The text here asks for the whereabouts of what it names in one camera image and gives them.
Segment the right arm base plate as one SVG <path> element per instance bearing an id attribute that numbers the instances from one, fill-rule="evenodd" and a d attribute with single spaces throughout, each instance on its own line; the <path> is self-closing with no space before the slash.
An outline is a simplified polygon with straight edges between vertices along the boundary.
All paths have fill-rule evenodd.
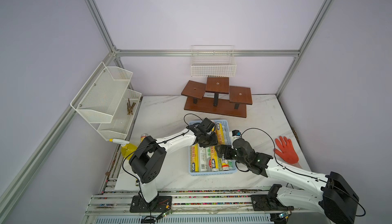
<path id="1" fill-rule="evenodd" d="M 268 194 L 251 195 L 251 203 L 254 211 L 293 211 L 293 206 L 282 205 L 276 197 Z"/>

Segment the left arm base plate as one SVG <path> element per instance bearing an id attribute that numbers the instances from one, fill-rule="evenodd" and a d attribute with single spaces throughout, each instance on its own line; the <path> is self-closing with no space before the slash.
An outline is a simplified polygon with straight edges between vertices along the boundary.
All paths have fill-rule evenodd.
<path id="1" fill-rule="evenodd" d="M 172 205 L 172 196 L 157 196 L 147 203 L 140 195 L 132 198 L 130 213 L 161 213 L 169 210 Z"/>

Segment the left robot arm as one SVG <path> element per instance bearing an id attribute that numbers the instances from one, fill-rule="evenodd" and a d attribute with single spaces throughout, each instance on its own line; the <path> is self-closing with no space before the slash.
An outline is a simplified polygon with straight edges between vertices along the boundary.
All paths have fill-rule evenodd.
<path id="1" fill-rule="evenodd" d="M 200 147 L 218 145 L 215 123 L 208 118 L 188 125 L 182 131 L 164 138 L 145 137 L 135 152 L 128 157 L 132 173 L 139 181 L 139 197 L 145 204 L 158 200 L 155 179 L 168 153 L 198 144 Z"/>

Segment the yellow plastic wrap roll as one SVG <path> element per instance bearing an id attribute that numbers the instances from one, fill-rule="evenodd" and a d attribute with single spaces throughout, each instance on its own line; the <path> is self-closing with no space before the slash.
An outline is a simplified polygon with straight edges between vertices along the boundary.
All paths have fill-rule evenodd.
<path id="1" fill-rule="evenodd" d="M 195 144 L 192 145 L 190 148 L 190 172 L 198 173 L 199 171 L 200 171 L 199 146 Z"/>

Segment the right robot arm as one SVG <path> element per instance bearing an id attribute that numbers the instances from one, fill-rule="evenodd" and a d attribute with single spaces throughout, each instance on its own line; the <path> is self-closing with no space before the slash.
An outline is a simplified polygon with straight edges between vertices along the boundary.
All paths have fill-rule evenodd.
<path id="1" fill-rule="evenodd" d="M 293 211 L 298 207 L 324 214 L 335 224 L 352 224 L 357 217 L 359 197 L 338 173 L 309 172 L 256 152 L 243 138 L 232 145 L 215 146 L 219 158 L 234 160 L 255 175 L 281 180 L 293 189 L 273 184 L 268 194 L 252 198 L 254 210 Z"/>

